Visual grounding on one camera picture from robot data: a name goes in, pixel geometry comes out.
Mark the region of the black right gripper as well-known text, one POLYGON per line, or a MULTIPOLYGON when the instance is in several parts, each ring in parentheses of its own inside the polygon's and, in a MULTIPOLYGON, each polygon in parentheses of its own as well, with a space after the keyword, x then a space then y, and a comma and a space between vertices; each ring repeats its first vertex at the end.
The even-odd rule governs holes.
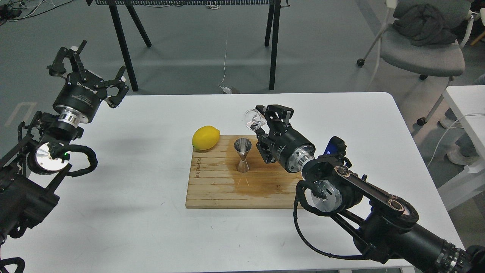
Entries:
POLYGON ((250 130, 256 132, 257 149, 265 163, 277 161, 288 173, 297 173, 314 159, 315 146, 291 128, 292 116, 293 109, 289 107, 257 105, 250 110, 250 130), (270 134, 261 129, 265 124, 270 134))

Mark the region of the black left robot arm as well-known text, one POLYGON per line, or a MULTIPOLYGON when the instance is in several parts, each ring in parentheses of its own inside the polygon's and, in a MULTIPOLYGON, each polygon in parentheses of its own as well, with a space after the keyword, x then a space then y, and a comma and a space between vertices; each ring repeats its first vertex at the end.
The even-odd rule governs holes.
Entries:
POLYGON ((112 80, 85 69, 80 54, 86 44, 59 49, 47 66, 51 76, 65 79, 53 103, 56 114, 38 111, 29 124, 19 124, 17 145, 1 159, 1 243, 22 237, 52 212, 59 202, 55 190, 66 176, 86 175, 97 167, 95 152, 72 141, 83 136, 79 124, 92 122, 102 102, 118 107, 129 87, 124 66, 112 80))

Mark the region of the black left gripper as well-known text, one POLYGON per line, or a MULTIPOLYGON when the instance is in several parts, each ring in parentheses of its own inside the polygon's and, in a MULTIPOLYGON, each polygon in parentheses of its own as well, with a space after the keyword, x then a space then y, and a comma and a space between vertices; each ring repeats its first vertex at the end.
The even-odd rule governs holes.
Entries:
POLYGON ((109 107, 116 108, 129 91, 129 86, 122 79, 125 66, 120 67, 114 79, 107 81, 84 68, 80 53, 86 44, 87 41, 83 40, 77 49, 60 48, 53 64, 47 66, 50 76, 62 77, 66 73, 64 59, 69 59, 72 72, 64 78, 66 83, 54 101, 53 108, 57 113, 61 113, 64 108, 76 110, 79 112, 81 123, 92 122, 102 100, 106 101, 109 107), (107 89, 112 87, 118 89, 115 96, 107 93, 107 89))

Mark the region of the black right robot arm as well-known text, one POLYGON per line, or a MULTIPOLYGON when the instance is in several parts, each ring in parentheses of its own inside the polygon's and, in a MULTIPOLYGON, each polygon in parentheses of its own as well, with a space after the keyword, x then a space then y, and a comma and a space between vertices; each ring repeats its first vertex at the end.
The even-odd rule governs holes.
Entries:
POLYGON ((246 126, 256 133, 266 163, 278 162, 288 173, 301 173, 293 202, 293 222, 301 240, 313 251, 343 260, 386 263, 405 259, 427 273, 483 273, 484 247, 466 251, 418 225, 419 214, 406 200, 390 194, 350 171, 345 142, 332 137, 319 157, 315 146, 292 128, 293 109, 279 104, 246 111, 246 126), (353 237, 360 255, 323 252, 303 236, 297 207, 329 217, 353 237))

